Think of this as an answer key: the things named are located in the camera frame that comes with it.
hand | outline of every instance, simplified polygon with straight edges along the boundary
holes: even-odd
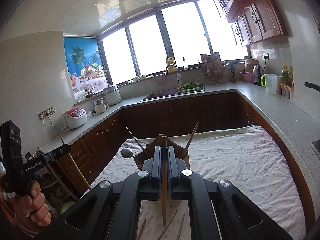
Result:
[[[37,231],[39,227],[45,227],[51,222],[51,214],[49,208],[45,204],[45,196],[40,192],[40,185],[37,181],[33,181],[30,195],[33,196],[17,196],[11,199],[11,205],[16,213],[16,218],[20,224],[26,228]],[[27,210],[34,212],[30,217],[26,218]]]

electric kettle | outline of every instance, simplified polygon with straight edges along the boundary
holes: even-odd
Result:
[[[260,65],[255,65],[253,67],[253,83],[257,86],[261,86],[261,77],[264,75],[262,67]]]

finger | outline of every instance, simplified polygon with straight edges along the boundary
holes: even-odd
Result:
[[[42,219],[40,222],[38,222],[38,225],[41,227],[46,227],[51,222],[51,213],[48,213],[44,219]]]
[[[45,196],[42,193],[39,193],[35,198],[32,200],[31,207],[28,208],[30,212],[34,212],[42,207],[45,202]]]
[[[29,209],[32,205],[32,199],[29,196],[17,196],[11,199],[11,205],[17,213],[22,209]]]
[[[31,220],[35,223],[40,222],[42,219],[44,219],[49,212],[49,208],[47,204],[43,204],[41,208],[37,210],[34,214],[31,216]]]
[[[36,197],[40,193],[40,184],[34,180],[30,189],[31,196]]]

metal spoon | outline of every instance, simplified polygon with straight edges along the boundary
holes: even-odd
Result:
[[[135,159],[134,156],[133,156],[133,151],[130,149],[130,148],[123,148],[121,150],[121,156],[126,158],[126,159],[129,159],[129,158],[133,158],[135,161],[137,161],[138,163],[140,164],[143,164],[141,163],[139,160]]]

countertop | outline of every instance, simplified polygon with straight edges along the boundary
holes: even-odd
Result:
[[[61,145],[62,136],[65,143],[72,144],[92,128],[99,125],[110,116],[127,108],[155,102],[163,102],[177,98],[188,98],[202,95],[237,92],[271,125],[280,136],[286,147],[292,153],[301,172],[308,184],[316,218],[320,215],[320,159],[311,148],[311,142],[320,138],[320,125],[301,109],[290,103],[290,100],[278,95],[267,94],[266,89],[255,86],[253,83],[237,82],[219,85],[205,84],[205,91],[173,95],[165,98],[140,101],[149,94],[123,99],[120,103],[110,106],[103,114],[88,118],[81,127],[66,130],[42,147],[43,152],[48,152]]]

